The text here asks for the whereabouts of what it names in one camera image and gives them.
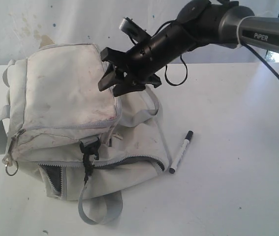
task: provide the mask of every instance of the robotic arm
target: robotic arm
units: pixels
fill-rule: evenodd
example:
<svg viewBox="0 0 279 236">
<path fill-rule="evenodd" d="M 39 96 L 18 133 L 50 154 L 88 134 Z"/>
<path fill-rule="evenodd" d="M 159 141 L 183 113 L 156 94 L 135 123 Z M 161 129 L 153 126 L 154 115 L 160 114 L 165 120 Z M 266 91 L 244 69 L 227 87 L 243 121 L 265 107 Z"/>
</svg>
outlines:
<svg viewBox="0 0 279 236">
<path fill-rule="evenodd" d="M 192 0 L 176 20 L 163 24 L 153 36 L 124 18 L 120 29 L 137 44 L 127 52 L 110 48 L 101 52 L 102 61 L 110 64 L 98 83 L 99 90 L 115 85 L 113 93 L 120 96 L 142 91 L 145 84 L 157 88 L 161 85 L 157 71 L 181 54 L 208 44 L 236 49 L 246 43 L 279 53 L 279 18 L 255 17 L 238 1 L 219 2 Z"/>
</svg>

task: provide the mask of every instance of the white wall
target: white wall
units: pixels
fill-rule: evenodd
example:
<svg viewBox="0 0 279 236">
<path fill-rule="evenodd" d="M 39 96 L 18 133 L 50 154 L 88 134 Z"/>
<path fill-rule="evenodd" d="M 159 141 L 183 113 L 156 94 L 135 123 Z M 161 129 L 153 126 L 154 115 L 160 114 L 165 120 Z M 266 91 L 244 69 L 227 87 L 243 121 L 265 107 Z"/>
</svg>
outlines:
<svg viewBox="0 0 279 236">
<path fill-rule="evenodd" d="M 128 16 L 153 33 L 175 19 L 189 0 L 0 0 L 0 64 L 21 59 L 40 45 L 94 42 L 101 48 L 127 51 L 128 37 L 118 27 Z M 276 17 L 279 0 L 242 0 L 256 15 Z M 245 48 L 230 50 L 216 45 L 184 55 L 188 63 L 255 61 Z"/>
</svg>

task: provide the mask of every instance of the backpack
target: backpack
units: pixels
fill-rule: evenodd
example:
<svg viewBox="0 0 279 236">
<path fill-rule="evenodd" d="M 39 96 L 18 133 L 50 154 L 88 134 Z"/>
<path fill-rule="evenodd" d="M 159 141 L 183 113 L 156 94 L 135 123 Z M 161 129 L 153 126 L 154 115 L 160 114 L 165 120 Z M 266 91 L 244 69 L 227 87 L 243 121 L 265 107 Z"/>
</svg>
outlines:
<svg viewBox="0 0 279 236">
<path fill-rule="evenodd" d="M 20 169 L 41 179 L 48 197 L 78 200 L 88 224 L 118 217 L 121 190 L 169 166 L 154 119 L 158 99 L 149 87 L 120 97 L 99 92 L 106 68 L 94 44 L 51 45 L 10 61 L 3 73 L 9 91 L 0 112 L 0 154 L 7 174 Z M 86 199 L 105 211 L 92 208 L 87 216 Z"/>
</svg>

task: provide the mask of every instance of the white table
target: white table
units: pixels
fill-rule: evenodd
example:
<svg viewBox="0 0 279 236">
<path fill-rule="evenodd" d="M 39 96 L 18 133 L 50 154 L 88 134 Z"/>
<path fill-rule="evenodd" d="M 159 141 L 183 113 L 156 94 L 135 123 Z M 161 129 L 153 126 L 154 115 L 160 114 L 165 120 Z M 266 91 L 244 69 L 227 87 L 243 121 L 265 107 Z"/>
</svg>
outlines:
<svg viewBox="0 0 279 236">
<path fill-rule="evenodd" d="M 0 157 L 0 235 L 279 235 L 279 82 L 258 63 L 188 67 L 183 86 L 155 89 L 170 153 L 195 134 L 175 175 L 123 191 L 120 218 L 89 226 L 76 202 L 47 198 L 43 183 L 21 172 L 8 177 Z M 169 66 L 174 82 L 184 75 L 183 65 Z"/>
</svg>

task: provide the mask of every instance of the white backpack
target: white backpack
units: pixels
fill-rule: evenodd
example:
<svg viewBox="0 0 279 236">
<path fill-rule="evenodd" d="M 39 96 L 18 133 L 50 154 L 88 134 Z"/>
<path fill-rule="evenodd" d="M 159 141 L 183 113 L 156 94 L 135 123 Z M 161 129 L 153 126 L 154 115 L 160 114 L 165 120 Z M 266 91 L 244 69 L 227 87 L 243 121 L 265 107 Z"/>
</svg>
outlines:
<svg viewBox="0 0 279 236">
<path fill-rule="evenodd" d="M 149 88 L 121 97 L 99 92 L 105 69 L 93 44 L 52 45 L 12 60 L 3 74 L 9 93 L 0 112 L 0 154 L 7 173 L 14 175 L 14 164 L 42 179 L 48 197 L 78 200 L 89 224 L 119 216 L 121 190 L 169 166 L 153 119 L 156 96 Z M 90 212 L 92 219 L 83 210 L 83 199 L 91 198 L 106 207 Z"/>
</svg>

